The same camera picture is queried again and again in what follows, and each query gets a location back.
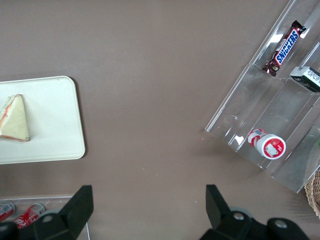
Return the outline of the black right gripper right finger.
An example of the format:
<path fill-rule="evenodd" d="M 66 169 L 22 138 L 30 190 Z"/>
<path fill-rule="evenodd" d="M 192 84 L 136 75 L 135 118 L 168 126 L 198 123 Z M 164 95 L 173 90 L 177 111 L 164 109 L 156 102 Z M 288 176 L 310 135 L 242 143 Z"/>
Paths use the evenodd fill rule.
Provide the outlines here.
<path fill-rule="evenodd" d="M 308 240 L 293 221 L 270 218 L 262 224 L 241 210 L 231 210 L 215 184 L 206 185 L 206 213 L 211 228 L 202 240 Z"/>

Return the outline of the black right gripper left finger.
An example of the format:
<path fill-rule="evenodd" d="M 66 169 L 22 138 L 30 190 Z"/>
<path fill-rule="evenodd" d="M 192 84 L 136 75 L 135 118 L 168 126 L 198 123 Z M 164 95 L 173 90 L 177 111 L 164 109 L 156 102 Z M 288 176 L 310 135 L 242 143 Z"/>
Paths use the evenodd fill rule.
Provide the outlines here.
<path fill-rule="evenodd" d="M 76 240 L 94 211 L 93 189 L 83 185 L 57 213 L 18 231 L 19 240 Z"/>

